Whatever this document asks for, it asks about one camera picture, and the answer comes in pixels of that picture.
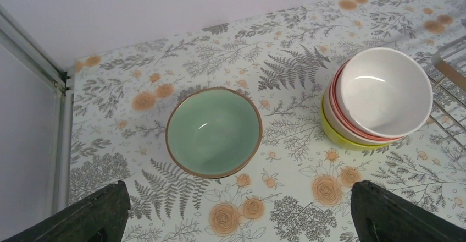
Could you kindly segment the white bowl red rim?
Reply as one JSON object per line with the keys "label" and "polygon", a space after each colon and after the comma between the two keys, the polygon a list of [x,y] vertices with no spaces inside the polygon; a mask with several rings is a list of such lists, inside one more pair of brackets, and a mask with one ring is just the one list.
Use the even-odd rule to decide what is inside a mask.
{"label": "white bowl red rim", "polygon": [[347,119],[346,117],[343,115],[342,113],[342,110],[340,110],[340,107],[339,107],[339,104],[337,103],[337,99],[336,99],[336,82],[337,82],[337,79],[338,77],[340,76],[340,73],[342,72],[342,70],[344,69],[344,67],[346,66],[346,64],[348,63],[348,60],[346,62],[344,62],[344,64],[342,64],[337,72],[335,73],[334,77],[332,78],[332,80],[329,82],[328,86],[330,86],[330,104],[331,104],[331,108],[332,110],[334,111],[334,113],[336,114],[338,120],[347,128],[349,129],[351,132],[363,137],[363,138],[366,138],[366,139],[370,139],[370,140],[375,140],[375,141],[389,141],[389,140],[398,140],[398,139],[401,139],[401,137],[392,137],[392,138],[389,138],[389,137],[380,137],[380,136],[375,136],[375,135],[371,135],[371,134],[368,134],[366,132],[363,132],[363,131],[360,131],[356,126],[354,126],[353,124],[351,124]]}

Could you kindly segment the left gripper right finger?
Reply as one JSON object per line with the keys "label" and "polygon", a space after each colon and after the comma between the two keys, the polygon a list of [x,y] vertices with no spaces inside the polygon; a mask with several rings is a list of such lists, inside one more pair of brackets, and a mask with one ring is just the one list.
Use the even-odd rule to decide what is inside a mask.
{"label": "left gripper right finger", "polygon": [[351,189],[360,241],[465,241],[465,229],[368,181]]}

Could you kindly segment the plain white bowl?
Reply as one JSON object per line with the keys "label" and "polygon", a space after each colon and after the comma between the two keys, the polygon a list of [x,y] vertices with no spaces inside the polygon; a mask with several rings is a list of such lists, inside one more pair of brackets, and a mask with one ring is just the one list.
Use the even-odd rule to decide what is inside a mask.
{"label": "plain white bowl", "polygon": [[395,49],[359,52],[335,75],[331,95],[351,128],[380,138],[418,130],[430,115],[433,92],[422,67]]}

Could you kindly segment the floral table mat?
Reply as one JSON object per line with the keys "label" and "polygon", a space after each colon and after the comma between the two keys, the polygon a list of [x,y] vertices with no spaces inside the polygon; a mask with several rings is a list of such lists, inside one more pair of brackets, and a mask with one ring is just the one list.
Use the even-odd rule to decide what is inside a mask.
{"label": "floral table mat", "polygon": [[[160,38],[77,61],[69,201],[122,180],[123,241],[357,241],[351,184],[367,179],[464,228],[465,149],[426,123],[389,146],[351,151],[320,127],[336,69],[372,47],[426,71],[465,35],[465,0],[332,0]],[[262,144],[240,172],[201,179],[165,147],[171,111],[224,86],[262,116]]]}

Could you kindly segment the pale green pink-base bowl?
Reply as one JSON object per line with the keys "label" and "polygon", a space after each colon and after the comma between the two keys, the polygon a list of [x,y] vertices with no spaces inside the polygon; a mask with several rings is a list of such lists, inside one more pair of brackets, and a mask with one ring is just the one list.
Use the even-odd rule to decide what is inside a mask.
{"label": "pale green pink-base bowl", "polygon": [[257,153],[260,112],[247,96],[225,87],[201,89],[171,112],[165,144],[173,162],[204,179],[240,171]]}

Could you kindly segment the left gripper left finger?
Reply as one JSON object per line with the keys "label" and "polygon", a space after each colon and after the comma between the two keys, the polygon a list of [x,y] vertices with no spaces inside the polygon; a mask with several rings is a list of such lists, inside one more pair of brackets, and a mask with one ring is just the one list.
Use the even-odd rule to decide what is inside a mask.
{"label": "left gripper left finger", "polygon": [[5,241],[121,241],[130,207],[126,184],[118,181]]}

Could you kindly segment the yellow bowl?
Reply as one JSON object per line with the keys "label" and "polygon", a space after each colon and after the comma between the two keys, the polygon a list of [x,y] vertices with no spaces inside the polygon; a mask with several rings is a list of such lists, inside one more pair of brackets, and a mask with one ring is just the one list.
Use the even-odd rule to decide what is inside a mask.
{"label": "yellow bowl", "polygon": [[336,145],[338,145],[340,148],[343,149],[348,149],[348,150],[354,150],[354,151],[365,151],[365,150],[375,150],[375,149],[380,149],[386,146],[389,146],[391,143],[389,142],[388,144],[382,144],[382,145],[363,145],[359,144],[356,142],[353,142],[351,140],[348,140],[347,138],[343,137],[340,135],[328,122],[325,113],[324,113],[324,96],[321,98],[321,103],[320,103],[320,117],[321,117],[321,126],[326,134],[326,136]]}

